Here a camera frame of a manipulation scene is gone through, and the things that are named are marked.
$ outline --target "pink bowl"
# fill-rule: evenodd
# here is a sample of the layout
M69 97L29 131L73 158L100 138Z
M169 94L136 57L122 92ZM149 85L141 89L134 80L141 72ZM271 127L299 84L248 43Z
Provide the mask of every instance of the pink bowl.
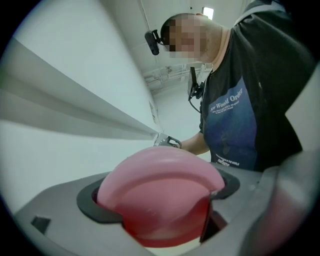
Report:
M102 182L97 203L122 215L145 247L171 247L200 237L209 196L225 186L208 162L181 149L157 146L121 162Z

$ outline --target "gray panel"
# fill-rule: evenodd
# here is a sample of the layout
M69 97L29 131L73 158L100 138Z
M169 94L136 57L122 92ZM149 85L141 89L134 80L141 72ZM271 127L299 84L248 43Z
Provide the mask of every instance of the gray panel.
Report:
M183 256L239 255L248 230L267 209L277 172L277 167L265 170L252 197L243 198L247 203L232 222L200 247L183 254Z
M213 163L212 165L237 177L240 181L240 188L233 195L226 199L213 200L212 202L213 209L229 223L253 196L262 177L262 172L227 167L218 163Z
M240 180L240 188L236 193L227 199L213 202L215 211L227 222L232 222L214 238L186 255L212 254L212 247L219 255L236 255L246 231L265 210L271 195L275 168L262 174L220 164L213 165ZM44 190L16 214L17 222L36 245L42 249L47 248L46 251L55 250L55 254L68 255L69 251L81 256L153 255L128 235L120 224L95 223L78 209L78 192L105 176L105 173L93 175ZM31 225L35 216L51 219L45 236ZM229 246L228 241L232 241L233 246Z
M319 198L319 156L320 149L303 151L280 166L268 211L246 236L241 255L270 255L305 221Z

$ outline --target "gray strip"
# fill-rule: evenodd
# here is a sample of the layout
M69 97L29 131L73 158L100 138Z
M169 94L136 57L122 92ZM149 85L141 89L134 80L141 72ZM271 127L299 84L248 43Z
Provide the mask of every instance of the gray strip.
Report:
M246 17L260 12L267 12L267 11L281 11L285 12L286 9L277 2L272 2L270 5L260 5L247 10L244 14L242 14L234 23L234 26L237 25L239 22L243 21Z

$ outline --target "black t-shirt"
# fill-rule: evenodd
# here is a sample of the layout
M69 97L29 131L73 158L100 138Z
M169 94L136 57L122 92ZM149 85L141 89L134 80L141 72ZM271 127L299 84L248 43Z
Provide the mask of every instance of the black t-shirt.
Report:
M288 13L257 12L234 26L200 107L211 161L263 171L301 151L285 113L315 65Z

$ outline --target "person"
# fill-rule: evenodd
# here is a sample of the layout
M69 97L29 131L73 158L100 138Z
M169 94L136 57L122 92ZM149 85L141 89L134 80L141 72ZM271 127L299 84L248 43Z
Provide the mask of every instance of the person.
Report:
M256 0L245 12L270 4ZM196 155L210 150L212 162L253 171L302 150L286 111L316 61L289 13L253 13L231 29L181 13L164 22L160 37L170 52L213 64L200 104L200 131L182 142L183 150Z

